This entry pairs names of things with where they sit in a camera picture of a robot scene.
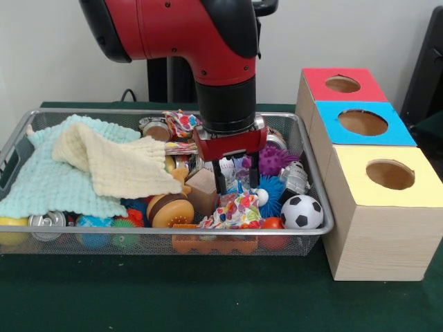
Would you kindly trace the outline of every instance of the stacked boxes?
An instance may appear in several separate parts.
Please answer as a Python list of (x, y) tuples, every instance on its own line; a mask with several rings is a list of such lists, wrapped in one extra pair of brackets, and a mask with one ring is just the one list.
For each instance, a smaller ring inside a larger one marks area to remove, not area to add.
[(421, 280), (443, 235), (443, 184), (366, 69), (304, 69), (303, 119), (335, 216), (335, 280)]

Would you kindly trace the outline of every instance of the light blue towel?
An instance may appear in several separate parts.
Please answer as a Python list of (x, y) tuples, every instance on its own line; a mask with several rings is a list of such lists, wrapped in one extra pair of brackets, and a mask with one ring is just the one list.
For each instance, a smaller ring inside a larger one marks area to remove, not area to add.
[(22, 218), (48, 211), (75, 212), (100, 218), (127, 216), (119, 199), (96, 195), (90, 174), (52, 159), (56, 140), (74, 122), (83, 122), (116, 143), (140, 138), (140, 133), (132, 129), (77, 115), (57, 126), (35, 132), (28, 137), (35, 151), (21, 168), (9, 195), (0, 202), (0, 216)]

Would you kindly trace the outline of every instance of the wire mesh basket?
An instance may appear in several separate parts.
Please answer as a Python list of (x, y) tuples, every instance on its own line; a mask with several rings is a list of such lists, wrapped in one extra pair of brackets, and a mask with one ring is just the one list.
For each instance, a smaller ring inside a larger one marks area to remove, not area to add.
[[(138, 130), (138, 121), (161, 111), (112, 109), (38, 109), (27, 113), (0, 153), (0, 200), (4, 199), (19, 170), (34, 152), (26, 137), (27, 125), (35, 131), (52, 127), (77, 114)], [(292, 113), (262, 113), (278, 130), (288, 149), (301, 156), (309, 176), (308, 195), (323, 207), (323, 223), (313, 230), (204, 230), (187, 228), (77, 228), (0, 226), (0, 253), (48, 255), (291, 255), (306, 256), (322, 234), (334, 227), (334, 218), (318, 173), (302, 120)], [(48, 234), (52, 241), (42, 241)]]

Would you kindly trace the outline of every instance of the circular hole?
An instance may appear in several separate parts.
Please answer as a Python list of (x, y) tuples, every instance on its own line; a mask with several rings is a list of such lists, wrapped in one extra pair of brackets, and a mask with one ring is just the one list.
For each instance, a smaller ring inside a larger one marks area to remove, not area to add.
[(336, 92), (352, 93), (361, 89), (360, 84), (351, 77), (337, 75), (326, 80), (326, 86)]
[(377, 114), (363, 109), (350, 109), (338, 116), (341, 125), (363, 136), (378, 136), (388, 130), (388, 123)]
[(366, 167), (369, 178), (388, 189), (404, 190), (415, 182), (414, 171), (394, 160), (375, 160)]

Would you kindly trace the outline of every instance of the cream towel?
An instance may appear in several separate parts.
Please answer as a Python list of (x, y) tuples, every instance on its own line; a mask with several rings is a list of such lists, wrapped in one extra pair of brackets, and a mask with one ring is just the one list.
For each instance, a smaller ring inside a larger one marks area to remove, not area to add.
[(180, 182), (165, 171), (165, 143), (149, 136), (118, 144), (75, 123), (55, 142), (52, 156), (90, 173), (98, 196), (138, 199), (181, 192)]

